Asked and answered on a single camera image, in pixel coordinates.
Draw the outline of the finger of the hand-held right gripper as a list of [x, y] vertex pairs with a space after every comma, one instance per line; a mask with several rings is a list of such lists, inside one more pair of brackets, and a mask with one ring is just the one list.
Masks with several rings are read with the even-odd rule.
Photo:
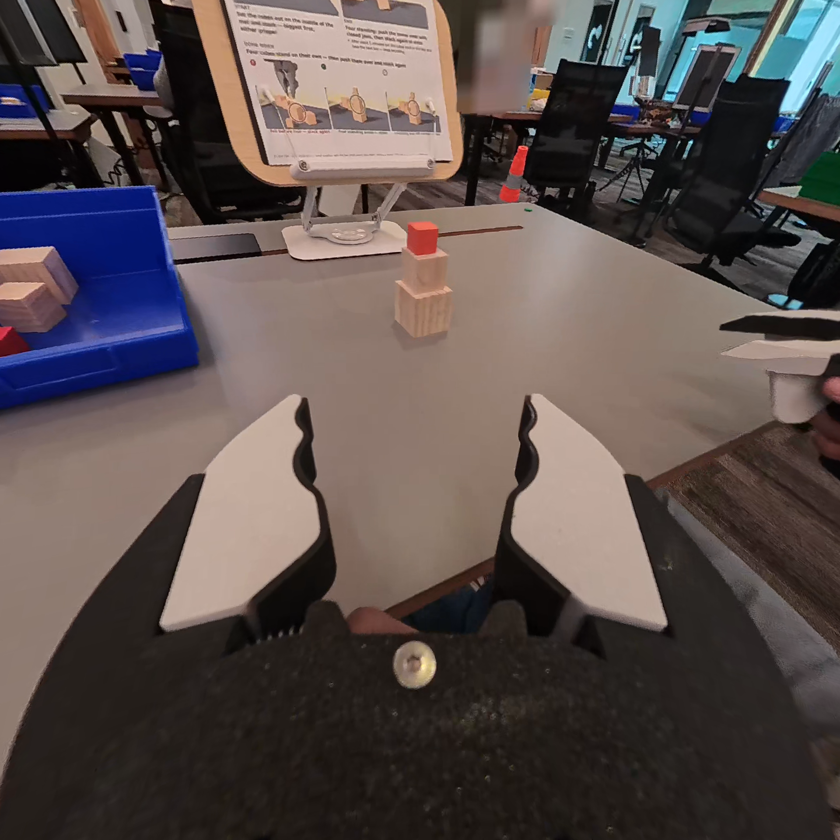
[[721, 355], [754, 363], [827, 363], [838, 353], [838, 340], [755, 339]]
[[767, 311], [724, 322], [722, 332], [759, 333], [791, 340], [838, 340], [838, 311]]

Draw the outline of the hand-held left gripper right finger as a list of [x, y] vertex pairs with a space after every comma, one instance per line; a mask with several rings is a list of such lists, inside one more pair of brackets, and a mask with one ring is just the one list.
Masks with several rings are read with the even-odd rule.
[[628, 488], [609, 450], [544, 395], [524, 399], [516, 486], [502, 515], [494, 597], [532, 636], [601, 618], [660, 634], [668, 619]]

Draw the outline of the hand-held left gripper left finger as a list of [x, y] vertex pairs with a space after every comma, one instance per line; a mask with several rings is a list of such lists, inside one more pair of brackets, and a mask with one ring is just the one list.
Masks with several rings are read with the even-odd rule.
[[161, 630], [237, 618], [253, 636], [302, 629], [337, 562], [316, 488], [308, 399], [292, 394], [233, 438], [203, 473]]

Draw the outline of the blue plastic bin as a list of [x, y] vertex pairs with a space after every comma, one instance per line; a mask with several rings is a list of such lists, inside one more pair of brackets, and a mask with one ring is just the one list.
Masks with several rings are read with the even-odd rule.
[[79, 286], [64, 321], [2, 358], [2, 409], [198, 364], [152, 186], [5, 192], [1, 245], [54, 246]]

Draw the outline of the large wooden cube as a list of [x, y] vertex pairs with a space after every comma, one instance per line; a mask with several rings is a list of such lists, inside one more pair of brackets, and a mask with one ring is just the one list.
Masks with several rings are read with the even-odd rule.
[[70, 305], [78, 284], [53, 246], [1, 250], [1, 282], [42, 283], [63, 306]]
[[394, 320], [412, 338], [446, 333], [450, 329], [453, 312], [451, 288], [412, 292], [403, 280], [395, 282]]

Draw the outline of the medium wooden cube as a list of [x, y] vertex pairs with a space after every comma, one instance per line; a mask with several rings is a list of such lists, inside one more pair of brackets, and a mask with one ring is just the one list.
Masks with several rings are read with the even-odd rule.
[[1, 325], [19, 333], [46, 333], [67, 318], [67, 312], [44, 282], [1, 285]]
[[447, 269], [448, 254], [440, 248], [425, 255], [402, 249], [402, 284], [415, 297], [445, 289]]

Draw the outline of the person's right hand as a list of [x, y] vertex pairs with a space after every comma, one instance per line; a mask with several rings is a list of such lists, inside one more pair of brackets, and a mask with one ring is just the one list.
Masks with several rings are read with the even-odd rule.
[[811, 420], [812, 442], [825, 461], [839, 461], [839, 377], [824, 381], [822, 393], [826, 407]]

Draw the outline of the black office chair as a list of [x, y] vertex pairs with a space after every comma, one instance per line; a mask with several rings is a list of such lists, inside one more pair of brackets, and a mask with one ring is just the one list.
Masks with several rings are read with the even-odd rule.
[[161, 150], [204, 224], [277, 220], [302, 210], [304, 192], [265, 184], [240, 163], [224, 122], [191, 2], [150, 2], [161, 61], [154, 91], [165, 115]]
[[744, 209], [768, 153], [780, 106], [790, 83], [742, 75], [723, 83], [707, 123], [696, 136], [674, 186], [679, 193], [662, 228], [703, 260], [685, 268], [723, 286], [732, 283], [712, 263], [730, 266], [755, 246], [781, 249], [801, 237], [765, 226]]
[[539, 206], [566, 217], [584, 213], [595, 191], [595, 157], [626, 77], [624, 66], [560, 61], [524, 166]]

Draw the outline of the orange striped traffic cone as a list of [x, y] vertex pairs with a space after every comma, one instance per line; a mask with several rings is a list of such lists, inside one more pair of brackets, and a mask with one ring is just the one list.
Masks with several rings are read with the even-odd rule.
[[500, 187], [499, 200], [502, 203], [519, 202], [528, 152], [529, 147], [527, 145], [520, 144], [517, 148], [507, 178]]

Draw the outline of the wooden display board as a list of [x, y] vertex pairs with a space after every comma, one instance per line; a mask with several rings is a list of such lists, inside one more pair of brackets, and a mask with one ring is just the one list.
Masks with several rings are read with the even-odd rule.
[[[234, 152], [246, 170], [262, 182], [273, 186], [307, 186], [305, 182], [297, 180], [290, 174], [289, 166], [268, 165], [261, 159], [255, 125], [252, 122], [238, 75], [235, 51], [228, 33], [224, 2], [237, 1], [194, 2], [193, 12]], [[447, 180], [459, 169], [464, 153], [461, 121], [456, 108], [455, 67], [450, 30], [443, 8], [441, 8], [439, 2], [435, 3], [440, 60], [445, 76], [444, 90], [448, 126], [454, 159], [448, 164], [436, 163], [434, 173], [417, 182]], [[342, 181], [337, 185], [350, 184], [352, 183]], [[372, 184], [387, 184], [387, 182], [375, 179]]]

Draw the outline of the brown wooden desk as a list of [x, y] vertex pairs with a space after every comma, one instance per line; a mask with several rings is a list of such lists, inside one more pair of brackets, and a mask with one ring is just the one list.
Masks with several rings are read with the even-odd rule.
[[131, 109], [162, 108], [163, 102], [154, 90], [135, 86], [90, 83], [60, 93], [65, 104], [77, 104], [91, 111], [101, 109], [127, 112]]

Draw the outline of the small blue bin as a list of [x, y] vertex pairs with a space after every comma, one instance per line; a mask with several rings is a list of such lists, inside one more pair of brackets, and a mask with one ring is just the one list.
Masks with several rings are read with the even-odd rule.
[[154, 77], [161, 66], [162, 53], [156, 49], [147, 49], [143, 53], [127, 52], [122, 57], [132, 83], [142, 91], [153, 91]]

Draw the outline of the white instruction sheet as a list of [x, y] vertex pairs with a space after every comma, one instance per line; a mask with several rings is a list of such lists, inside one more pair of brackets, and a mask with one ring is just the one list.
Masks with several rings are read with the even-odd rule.
[[454, 159], [435, 2], [224, 2], [261, 159]]

